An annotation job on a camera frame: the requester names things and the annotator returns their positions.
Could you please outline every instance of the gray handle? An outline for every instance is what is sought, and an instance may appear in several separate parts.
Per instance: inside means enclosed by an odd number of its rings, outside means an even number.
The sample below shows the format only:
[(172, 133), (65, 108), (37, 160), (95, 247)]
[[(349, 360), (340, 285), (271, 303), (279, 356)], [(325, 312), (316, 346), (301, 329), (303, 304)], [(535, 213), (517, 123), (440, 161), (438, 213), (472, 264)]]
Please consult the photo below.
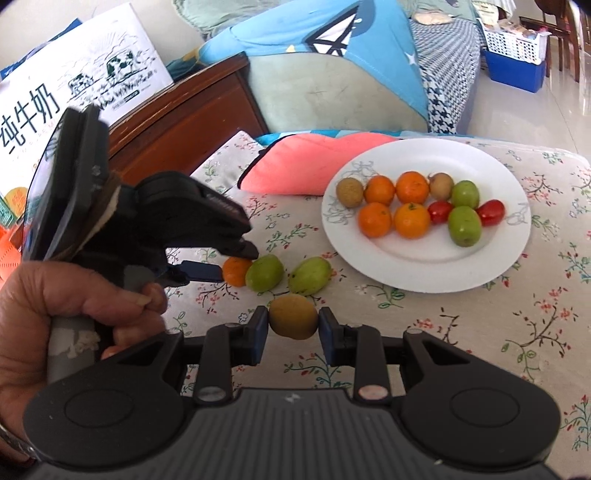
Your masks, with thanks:
[[(155, 281), (154, 273), (140, 265), (128, 265), (124, 271), (126, 290), (140, 292)], [(87, 316), (53, 317), (47, 348), (47, 383), (53, 383), (96, 362), (100, 337), (95, 321)]]

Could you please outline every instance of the metal pin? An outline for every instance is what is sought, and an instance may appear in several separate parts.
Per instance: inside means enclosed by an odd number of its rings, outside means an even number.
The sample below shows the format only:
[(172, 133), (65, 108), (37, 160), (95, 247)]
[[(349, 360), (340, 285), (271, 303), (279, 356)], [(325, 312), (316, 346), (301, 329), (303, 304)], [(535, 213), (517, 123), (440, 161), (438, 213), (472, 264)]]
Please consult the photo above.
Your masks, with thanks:
[(365, 385), (359, 389), (359, 396), (364, 400), (383, 400), (388, 396), (388, 389), (381, 385)]
[(197, 398), (201, 401), (212, 403), (226, 398), (226, 392), (220, 387), (203, 387), (197, 392)]

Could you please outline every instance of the cherry tomato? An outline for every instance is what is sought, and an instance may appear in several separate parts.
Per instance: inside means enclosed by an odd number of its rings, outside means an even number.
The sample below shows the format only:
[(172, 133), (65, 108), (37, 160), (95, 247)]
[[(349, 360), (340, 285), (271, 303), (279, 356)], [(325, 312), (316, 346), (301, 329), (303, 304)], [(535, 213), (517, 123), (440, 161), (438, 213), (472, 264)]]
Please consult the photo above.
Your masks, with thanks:
[(438, 200), (429, 205), (427, 209), (431, 216), (431, 223), (437, 225), (438, 223), (447, 222), (450, 212), (453, 210), (453, 205), (444, 200)]
[(489, 200), (476, 209), (482, 226), (499, 225), (505, 218), (505, 205), (500, 200)]

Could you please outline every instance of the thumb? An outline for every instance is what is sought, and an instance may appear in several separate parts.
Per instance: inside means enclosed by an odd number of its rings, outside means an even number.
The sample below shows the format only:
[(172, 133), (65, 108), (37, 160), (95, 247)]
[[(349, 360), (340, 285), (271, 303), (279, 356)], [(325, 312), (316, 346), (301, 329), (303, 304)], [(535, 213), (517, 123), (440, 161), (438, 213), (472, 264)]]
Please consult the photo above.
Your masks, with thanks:
[(25, 262), (3, 290), (17, 300), (26, 299), (41, 316), (85, 314), (109, 326), (134, 322), (151, 301), (113, 285), (93, 270), (66, 262)]

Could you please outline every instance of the white plate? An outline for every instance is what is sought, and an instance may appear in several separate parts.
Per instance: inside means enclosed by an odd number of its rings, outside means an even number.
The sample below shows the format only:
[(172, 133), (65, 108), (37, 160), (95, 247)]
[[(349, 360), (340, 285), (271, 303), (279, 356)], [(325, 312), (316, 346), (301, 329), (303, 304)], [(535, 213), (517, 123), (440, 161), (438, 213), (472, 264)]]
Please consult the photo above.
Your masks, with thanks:
[[(432, 225), (420, 239), (407, 240), (392, 231), (378, 239), (364, 236), (357, 226), (358, 209), (343, 207), (336, 184), (355, 177), (363, 184), (380, 174), (393, 181), (405, 171), (445, 172), (454, 181), (471, 180), (480, 203), (498, 199), (506, 217), (482, 229), (480, 241), (469, 248), (455, 245), (447, 224)], [(400, 202), (394, 200), (394, 211)], [(495, 158), (477, 148), (440, 138), (414, 138), (381, 145), (355, 157), (330, 181), (322, 200), (322, 223), (335, 250), (368, 277), (408, 291), (448, 293), (479, 287), (508, 270), (530, 237), (530, 204), (523, 188)]]

